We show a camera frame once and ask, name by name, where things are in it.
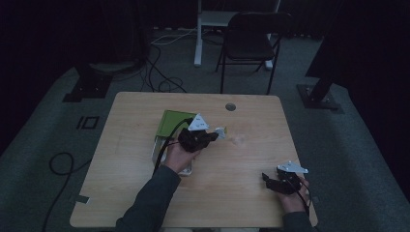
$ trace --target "black chair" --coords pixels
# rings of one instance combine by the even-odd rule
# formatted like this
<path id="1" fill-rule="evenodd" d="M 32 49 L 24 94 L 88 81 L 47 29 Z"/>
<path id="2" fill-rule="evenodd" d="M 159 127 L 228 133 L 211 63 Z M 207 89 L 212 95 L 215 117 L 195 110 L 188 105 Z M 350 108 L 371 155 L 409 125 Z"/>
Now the black chair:
<path id="1" fill-rule="evenodd" d="M 256 72 L 265 61 L 273 60 L 268 90 L 271 91 L 275 67 L 277 65 L 280 40 L 292 25 L 293 17 L 288 13 L 255 13 L 244 12 L 235 14 L 229 21 L 223 38 L 222 50 L 216 72 L 222 65 L 220 93 L 223 93 L 225 65 L 259 65 Z M 273 45 L 268 34 L 277 34 Z M 226 63 L 226 57 L 233 63 Z"/>

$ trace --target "table top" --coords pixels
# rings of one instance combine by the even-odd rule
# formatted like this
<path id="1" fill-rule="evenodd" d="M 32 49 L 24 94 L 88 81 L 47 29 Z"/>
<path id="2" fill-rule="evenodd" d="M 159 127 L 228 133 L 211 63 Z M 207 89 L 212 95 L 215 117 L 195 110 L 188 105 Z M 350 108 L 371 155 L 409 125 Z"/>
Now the table top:
<path id="1" fill-rule="evenodd" d="M 234 103 L 236 109 L 225 108 Z M 278 164 L 299 163 L 278 97 L 131 93 L 116 96 L 71 217 L 74 227 L 114 227 L 151 178 L 155 134 L 166 110 L 201 113 L 211 129 L 226 127 L 182 177 L 163 227 L 282 227 L 283 210 L 265 188 Z M 317 223 L 313 206 L 310 220 Z"/>

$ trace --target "stand base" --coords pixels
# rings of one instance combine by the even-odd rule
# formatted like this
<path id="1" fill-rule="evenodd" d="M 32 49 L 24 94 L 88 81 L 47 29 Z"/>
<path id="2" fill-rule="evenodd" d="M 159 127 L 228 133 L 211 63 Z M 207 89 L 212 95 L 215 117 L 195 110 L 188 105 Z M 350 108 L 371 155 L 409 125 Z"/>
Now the stand base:
<path id="1" fill-rule="evenodd" d="M 315 108 L 315 109 L 330 109 L 334 113 L 343 113 L 340 104 L 335 103 L 332 94 L 329 92 L 322 101 L 312 101 L 309 97 L 311 90 L 314 85 L 296 85 L 299 94 L 301 95 L 302 102 L 305 108 Z"/>
<path id="2" fill-rule="evenodd" d="M 66 94 L 63 102 L 81 102 L 82 99 L 103 99 L 108 91 L 109 85 L 112 80 L 111 75 L 103 75 L 94 73 L 98 82 L 95 87 L 85 89 L 82 87 L 81 78 L 76 82 L 72 92 Z"/>

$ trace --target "gray carpet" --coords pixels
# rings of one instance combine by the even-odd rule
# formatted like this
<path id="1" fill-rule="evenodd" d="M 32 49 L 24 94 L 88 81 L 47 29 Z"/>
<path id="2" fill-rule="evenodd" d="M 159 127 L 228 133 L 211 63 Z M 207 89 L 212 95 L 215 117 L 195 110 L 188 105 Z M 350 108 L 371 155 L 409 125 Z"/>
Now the gray carpet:
<path id="1" fill-rule="evenodd" d="M 156 35 L 163 33 L 182 32 L 157 32 Z M 205 37 L 221 42 L 219 36 L 207 34 Z M 318 228 L 323 232 L 409 231 L 409 203 L 347 91 L 338 86 L 331 89 L 343 113 L 305 109 L 302 104 L 296 84 L 317 81 L 305 77 L 305 73 L 319 45 L 320 42 L 311 39 L 285 39 L 271 91 L 271 95 L 281 99 L 301 164 L 310 171 L 307 179 L 319 218 Z M 192 37 L 159 45 L 159 48 L 161 57 L 157 67 L 163 74 L 182 79 L 183 88 L 189 93 L 219 92 L 220 72 L 215 73 L 215 66 L 220 46 L 204 44 L 200 68 L 193 66 L 195 40 Z M 157 55 L 158 52 L 151 49 L 150 60 L 154 61 Z M 128 63 L 96 67 L 109 71 L 126 65 Z M 67 71 L 55 82 L 0 158 L 0 231 L 42 230 L 47 210 L 66 180 L 51 173 L 49 160 L 60 152 L 73 154 L 75 167 L 91 159 L 115 95 L 122 91 L 151 91 L 143 84 L 150 66 L 147 68 L 116 75 L 105 99 L 63 103 L 65 94 L 77 81 L 75 70 Z M 225 93 L 264 94 L 269 72 L 252 71 L 253 67 L 228 67 Z M 163 78 L 157 72 L 151 77 L 157 88 Z M 100 117 L 100 120 L 94 129 L 78 129 L 81 117 Z M 69 170 L 70 160 L 61 157 L 54 164 L 57 170 L 64 172 Z M 103 228 L 70 226 L 74 198 L 86 173 L 87 167 L 72 175 L 51 212 L 46 231 L 104 231 Z"/>

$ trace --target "dark sleeve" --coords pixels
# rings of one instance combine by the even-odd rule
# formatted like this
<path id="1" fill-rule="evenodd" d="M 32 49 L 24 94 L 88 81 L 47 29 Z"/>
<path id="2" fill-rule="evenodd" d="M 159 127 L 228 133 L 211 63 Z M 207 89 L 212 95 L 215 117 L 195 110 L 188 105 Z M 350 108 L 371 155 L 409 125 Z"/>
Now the dark sleeve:
<path id="1" fill-rule="evenodd" d="M 178 174 L 167 166 L 160 166 L 138 193 L 133 205 L 117 220 L 116 231 L 159 231 L 180 182 Z"/>
<path id="2" fill-rule="evenodd" d="M 283 216 L 284 232 L 312 232 L 308 215 L 305 212 L 294 212 Z"/>

